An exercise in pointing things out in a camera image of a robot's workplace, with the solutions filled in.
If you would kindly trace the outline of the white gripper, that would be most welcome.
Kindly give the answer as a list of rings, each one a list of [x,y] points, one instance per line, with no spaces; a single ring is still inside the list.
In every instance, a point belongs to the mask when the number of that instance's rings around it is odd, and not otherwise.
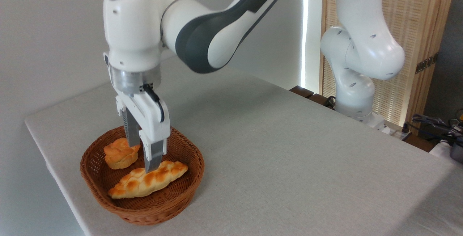
[[[118,90],[116,103],[129,147],[139,145],[141,139],[145,172],[157,170],[167,153],[167,137],[170,135],[167,105],[152,90],[132,96]]]

